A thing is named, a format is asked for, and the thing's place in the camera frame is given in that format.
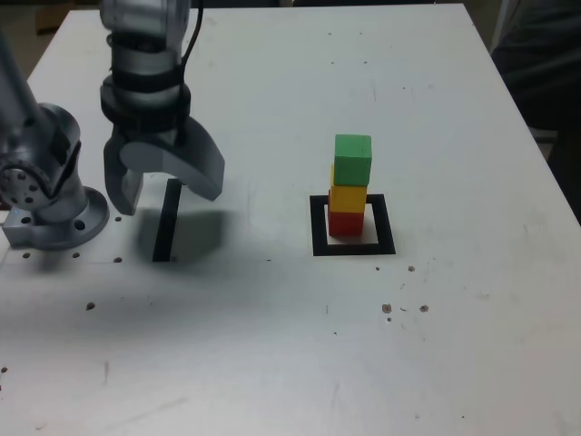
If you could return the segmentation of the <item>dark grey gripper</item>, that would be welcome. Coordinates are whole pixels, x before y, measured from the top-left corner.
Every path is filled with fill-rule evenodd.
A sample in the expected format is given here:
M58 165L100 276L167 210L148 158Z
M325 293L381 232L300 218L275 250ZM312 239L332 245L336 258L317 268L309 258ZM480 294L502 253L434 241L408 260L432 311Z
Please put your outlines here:
M144 173L167 173L202 198L222 193L225 161L210 134L196 120L164 130L158 124L115 123L103 149L109 199L123 215L134 215Z

